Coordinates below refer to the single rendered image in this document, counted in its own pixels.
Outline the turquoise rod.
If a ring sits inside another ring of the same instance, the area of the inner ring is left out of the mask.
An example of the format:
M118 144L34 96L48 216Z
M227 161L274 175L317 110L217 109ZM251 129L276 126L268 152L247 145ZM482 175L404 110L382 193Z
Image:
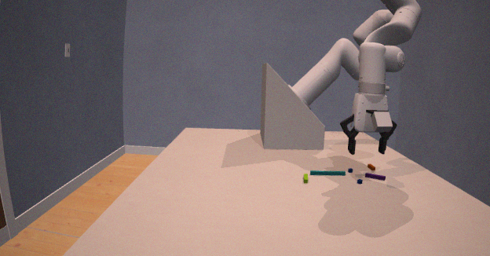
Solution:
M310 175L334 175L334 176L345 176L345 171L321 171L321 170L311 170Z

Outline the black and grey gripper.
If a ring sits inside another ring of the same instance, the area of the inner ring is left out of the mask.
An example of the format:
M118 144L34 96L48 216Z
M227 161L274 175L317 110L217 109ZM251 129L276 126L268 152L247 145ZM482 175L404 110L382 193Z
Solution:
M346 136L349 138L348 151L352 155L355 154L355 137L359 132L380 133L382 138L379 139L378 152L384 155L387 140L389 140L389 137L393 134L397 124L391 120L393 127L390 132L375 132L371 121L371 114L367 113L366 110L388 111L387 96L385 94L375 93L355 93L351 116L340 122L343 132L346 133ZM352 126L352 121L354 121L354 126ZM350 127L353 127L351 131L347 128L349 123Z

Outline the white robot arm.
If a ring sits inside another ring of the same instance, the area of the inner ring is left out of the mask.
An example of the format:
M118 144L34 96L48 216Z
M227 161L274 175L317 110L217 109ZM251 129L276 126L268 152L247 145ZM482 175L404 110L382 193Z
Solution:
M385 94L389 91L386 72L400 71L405 63L404 53L396 45L411 39L422 10L416 0L381 2L388 10L376 11L353 33L360 51L350 40L341 38L293 87L289 85L310 110L309 105L339 77L341 66L353 79L359 80L358 92ZM391 131L389 111L366 112L372 113L375 132Z

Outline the purple rod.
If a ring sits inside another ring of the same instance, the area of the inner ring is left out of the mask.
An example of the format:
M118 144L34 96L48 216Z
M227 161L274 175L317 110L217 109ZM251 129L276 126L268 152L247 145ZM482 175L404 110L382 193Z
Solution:
M377 175L377 174L369 174L369 173L366 173L365 177L374 178L374 179L383 180L383 181L386 179L386 176Z

